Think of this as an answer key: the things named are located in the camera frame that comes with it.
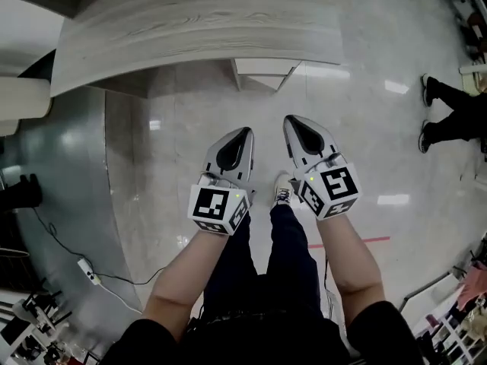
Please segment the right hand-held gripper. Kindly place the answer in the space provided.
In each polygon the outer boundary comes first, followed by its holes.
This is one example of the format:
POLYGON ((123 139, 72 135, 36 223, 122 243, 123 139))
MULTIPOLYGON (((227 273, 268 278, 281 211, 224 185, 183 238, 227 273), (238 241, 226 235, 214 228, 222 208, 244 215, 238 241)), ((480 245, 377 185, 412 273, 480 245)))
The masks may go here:
POLYGON ((289 157, 299 167, 291 179, 299 200, 319 221, 349 211, 361 197, 361 186, 354 164, 337 152, 329 131, 311 119, 288 115, 283 132, 289 157))

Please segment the white power strip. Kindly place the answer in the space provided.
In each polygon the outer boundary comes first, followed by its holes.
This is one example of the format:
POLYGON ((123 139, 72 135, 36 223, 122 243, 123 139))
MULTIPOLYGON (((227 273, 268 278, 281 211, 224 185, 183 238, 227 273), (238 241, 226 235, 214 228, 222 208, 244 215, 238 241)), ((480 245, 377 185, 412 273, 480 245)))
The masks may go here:
POLYGON ((93 285, 100 285, 101 280, 94 272, 93 268, 91 267, 90 263, 84 259, 80 258, 78 260, 78 266, 83 271, 84 276, 93 284, 93 285))

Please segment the black stand base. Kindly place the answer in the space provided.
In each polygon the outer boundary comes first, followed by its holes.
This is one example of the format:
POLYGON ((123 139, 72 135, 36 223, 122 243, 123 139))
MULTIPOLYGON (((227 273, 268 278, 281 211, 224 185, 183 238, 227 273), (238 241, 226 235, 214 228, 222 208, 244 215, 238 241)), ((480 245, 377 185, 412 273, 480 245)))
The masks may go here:
POLYGON ((0 191, 0 212, 19 208, 36 208, 43 201, 42 190, 35 174, 21 175, 20 182, 0 191))

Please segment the pink cloth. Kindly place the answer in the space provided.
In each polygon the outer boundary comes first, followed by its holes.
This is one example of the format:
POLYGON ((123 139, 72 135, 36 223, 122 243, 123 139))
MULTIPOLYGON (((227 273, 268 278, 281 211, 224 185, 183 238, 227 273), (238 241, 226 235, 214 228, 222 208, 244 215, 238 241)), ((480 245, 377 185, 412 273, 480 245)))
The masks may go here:
POLYGON ((457 308, 463 311, 472 299, 487 293, 487 266, 481 262, 473 264, 462 282, 462 290, 457 298, 457 308))

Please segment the grey wooden desk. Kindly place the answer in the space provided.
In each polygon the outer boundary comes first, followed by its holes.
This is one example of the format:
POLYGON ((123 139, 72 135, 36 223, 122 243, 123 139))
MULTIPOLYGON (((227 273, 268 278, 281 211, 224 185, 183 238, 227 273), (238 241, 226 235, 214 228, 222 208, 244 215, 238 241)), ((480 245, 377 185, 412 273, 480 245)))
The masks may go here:
POLYGON ((212 59, 344 62, 326 0, 84 0, 65 21, 53 96, 120 75, 212 59))

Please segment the white round table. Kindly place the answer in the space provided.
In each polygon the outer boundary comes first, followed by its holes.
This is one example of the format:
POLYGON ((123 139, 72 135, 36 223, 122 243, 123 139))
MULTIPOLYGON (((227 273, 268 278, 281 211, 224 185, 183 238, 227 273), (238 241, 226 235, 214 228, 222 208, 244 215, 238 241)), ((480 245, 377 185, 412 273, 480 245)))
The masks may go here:
POLYGON ((0 0, 0 137, 51 106, 47 78, 21 74, 56 49, 64 18, 22 0, 0 0))

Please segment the person's right forearm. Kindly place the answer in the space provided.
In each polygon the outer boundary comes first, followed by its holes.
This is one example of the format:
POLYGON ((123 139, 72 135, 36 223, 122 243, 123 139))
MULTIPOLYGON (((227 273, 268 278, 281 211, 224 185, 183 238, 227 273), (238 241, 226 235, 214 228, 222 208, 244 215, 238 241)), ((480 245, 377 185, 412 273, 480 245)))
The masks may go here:
MULTIPOLYGON (((324 239, 358 236, 344 214, 318 221, 317 229, 322 243, 324 239)), ((358 248, 325 251, 341 297, 345 324, 349 326, 367 307, 385 301, 380 269, 366 244, 358 248)))

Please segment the person's white shoe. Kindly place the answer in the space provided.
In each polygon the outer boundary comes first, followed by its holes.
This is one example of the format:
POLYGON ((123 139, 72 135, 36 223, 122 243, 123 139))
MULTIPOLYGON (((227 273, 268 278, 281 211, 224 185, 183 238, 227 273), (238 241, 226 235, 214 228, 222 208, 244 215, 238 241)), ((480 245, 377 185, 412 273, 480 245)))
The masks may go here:
POLYGON ((291 175, 282 171, 277 175, 274 183, 274 198, 272 208, 277 205, 290 205, 294 194, 293 186, 290 182, 291 175))

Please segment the person's dark trousers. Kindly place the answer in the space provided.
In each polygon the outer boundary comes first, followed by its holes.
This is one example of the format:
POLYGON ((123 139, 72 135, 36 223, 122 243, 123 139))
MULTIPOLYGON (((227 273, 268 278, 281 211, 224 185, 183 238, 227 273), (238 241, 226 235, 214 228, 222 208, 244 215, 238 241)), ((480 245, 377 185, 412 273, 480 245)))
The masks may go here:
POLYGON ((255 311, 310 314, 321 319, 317 263, 288 205, 270 211, 272 250, 267 271, 256 273, 250 253, 250 216, 228 238, 204 290, 207 313, 255 311))

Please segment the red floor tape strip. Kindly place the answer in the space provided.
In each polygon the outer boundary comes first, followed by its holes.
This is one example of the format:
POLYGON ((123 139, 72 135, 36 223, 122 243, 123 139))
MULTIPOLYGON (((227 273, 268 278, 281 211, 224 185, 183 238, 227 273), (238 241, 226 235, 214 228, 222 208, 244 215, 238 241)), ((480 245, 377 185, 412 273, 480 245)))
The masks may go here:
POLYGON ((382 237, 375 237, 369 239, 362 239, 359 236, 349 236, 349 237, 340 237, 339 239, 324 239, 324 243, 322 244, 309 244, 307 246, 308 249, 327 249, 331 250, 339 250, 344 249, 345 247, 352 247, 358 248, 361 247, 363 244, 367 243, 376 243, 376 242, 383 242, 389 241, 389 236, 382 236, 382 237))

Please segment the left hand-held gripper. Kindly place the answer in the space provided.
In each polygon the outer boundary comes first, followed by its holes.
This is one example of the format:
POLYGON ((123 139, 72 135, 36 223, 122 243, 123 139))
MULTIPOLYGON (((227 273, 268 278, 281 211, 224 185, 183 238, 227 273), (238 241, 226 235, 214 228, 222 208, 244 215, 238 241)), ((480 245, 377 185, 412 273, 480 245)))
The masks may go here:
POLYGON ((203 231, 232 236, 250 210, 254 191, 247 183, 253 169, 254 134, 235 129, 207 151, 199 181, 191 185, 188 218, 203 231), (231 176, 222 179, 217 176, 231 176))

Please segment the person's black t-shirt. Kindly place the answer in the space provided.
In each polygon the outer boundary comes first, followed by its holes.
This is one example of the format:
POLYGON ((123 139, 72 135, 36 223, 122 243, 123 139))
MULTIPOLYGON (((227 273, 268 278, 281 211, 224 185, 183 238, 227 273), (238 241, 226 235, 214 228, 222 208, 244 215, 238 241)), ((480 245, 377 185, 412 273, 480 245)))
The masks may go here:
MULTIPOLYGON (((419 346, 392 303, 364 309, 347 339, 365 365, 424 365, 419 346)), ((228 314, 189 326, 180 341, 158 323, 133 322, 100 365, 350 365, 339 327, 310 310, 228 314)))

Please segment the white drawer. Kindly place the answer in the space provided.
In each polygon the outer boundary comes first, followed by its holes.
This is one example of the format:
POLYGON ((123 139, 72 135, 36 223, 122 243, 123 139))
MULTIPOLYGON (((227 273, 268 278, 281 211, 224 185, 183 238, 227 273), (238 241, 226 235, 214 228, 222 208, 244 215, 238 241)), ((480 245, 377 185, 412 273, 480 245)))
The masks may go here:
POLYGON ((252 82, 273 92, 278 92, 301 64, 295 59, 263 58, 231 59, 230 62, 239 91, 252 82))

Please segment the person's left forearm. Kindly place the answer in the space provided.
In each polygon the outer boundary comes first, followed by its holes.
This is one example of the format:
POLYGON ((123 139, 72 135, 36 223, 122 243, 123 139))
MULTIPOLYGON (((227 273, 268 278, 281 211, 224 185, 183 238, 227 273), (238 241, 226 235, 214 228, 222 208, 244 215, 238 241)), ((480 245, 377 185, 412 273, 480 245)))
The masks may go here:
POLYGON ((142 318, 162 325, 179 341, 228 238, 228 235, 197 231, 188 245, 158 275, 142 318))

